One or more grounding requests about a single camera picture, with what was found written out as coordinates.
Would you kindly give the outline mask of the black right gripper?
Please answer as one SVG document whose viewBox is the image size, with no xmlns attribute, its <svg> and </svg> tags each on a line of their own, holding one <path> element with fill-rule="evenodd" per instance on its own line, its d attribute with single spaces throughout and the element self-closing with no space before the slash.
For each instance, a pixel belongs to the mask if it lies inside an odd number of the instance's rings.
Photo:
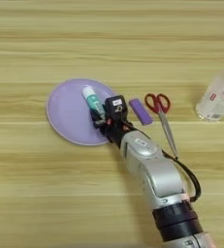
<svg viewBox="0 0 224 248">
<path fill-rule="evenodd" d="M 106 122 L 105 115 L 100 114 L 96 109 L 92 109 L 90 114 L 93 126 L 100 128 L 101 134 L 116 145 L 121 145 L 122 139 L 127 133 L 136 131 L 136 128 L 127 120 L 108 119 Z"/>
</svg>

